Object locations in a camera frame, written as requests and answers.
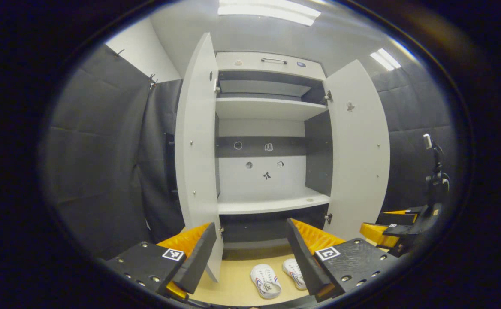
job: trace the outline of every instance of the sticker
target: sticker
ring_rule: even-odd
[[[334,247],[317,250],[315,253],[317,253],[322,261],[326,261],[340,255],[340,252],[338,252]]]
[[[184,251],[178,251],[174,249],[168,249],[162,257],[168,258],[169,260],[179,261],[182,256],[184,256]]]

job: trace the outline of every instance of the sneaker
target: sneaker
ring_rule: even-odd
[[[299,290],[306,289],[306,283],[304,282],[304,277],[302,276],[302,272],[300,272],[300,267],[298,266],[296,260],[294,258],[290,258],[283,262],[283,271],[292,277],[294,280],[294,284],[296,284],[296,288]]]
[[[250,272],[250,278],[253,280],[262,298],[276,298],[281,293],[278,276],[275,275],[273,268],[267,264],[254,266]]]

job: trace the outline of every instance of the cabinet handle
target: cabinet handle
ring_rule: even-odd
[[[283,64],[287,64],[287,61],[285,60],[281,60],[281,59],[274,59],[274,58],[262,58],[260,59],[262,62],[266,61],[266,60],[273,60],[273,61],[281,61]]]

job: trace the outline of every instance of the door hinge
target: door hinge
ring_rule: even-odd
[[[332,220],[332,213],[329,213],[329,215],[325,215],[325,220],[327,220],[327,223],[328,223],[328,224],[331,224],[331,220]]]
[[[327,95],[323,97],[323,100],[321,100],[321,104],[327,105],[328,100],[332,101],[332,94],[330,90],[327,90]]]

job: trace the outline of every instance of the drawer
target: drawer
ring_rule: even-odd
[[[217,64],[220,71],[263,71],[301,76],[320,81],[325,79],[321,64],[288,55],[255,51],[219,51],[217,53]]]

